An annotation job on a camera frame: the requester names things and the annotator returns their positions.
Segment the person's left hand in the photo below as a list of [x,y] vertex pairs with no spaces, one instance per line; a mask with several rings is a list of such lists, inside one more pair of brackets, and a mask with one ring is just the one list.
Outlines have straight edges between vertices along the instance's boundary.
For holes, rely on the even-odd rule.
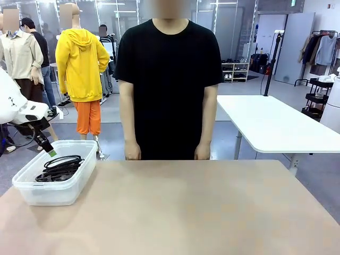
[[210,141],[200,142],[195,149],[194,159],[195,160],[209,160],[210,152],[211,152],[210,146],[211,146]]

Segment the person's right hand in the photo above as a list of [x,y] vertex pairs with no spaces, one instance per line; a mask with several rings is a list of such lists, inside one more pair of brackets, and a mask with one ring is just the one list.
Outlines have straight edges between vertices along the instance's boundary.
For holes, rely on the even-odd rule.
[[136,141],[126,141],[124,144],[124,155],[126,160],[140,160],[141,150]]

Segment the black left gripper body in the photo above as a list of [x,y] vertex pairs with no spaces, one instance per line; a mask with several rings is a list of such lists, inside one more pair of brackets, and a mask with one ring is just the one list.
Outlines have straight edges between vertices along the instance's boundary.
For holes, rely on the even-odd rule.
[[49,123],[38,123],[38,124],[33,124],[32,125],[33,129],[34,129],[34,140],[35,142],[39,145],[39,146],[50,146],[50,141],[48,140],[48,138],[44,135],[43,130],[47,129],[50,127]]

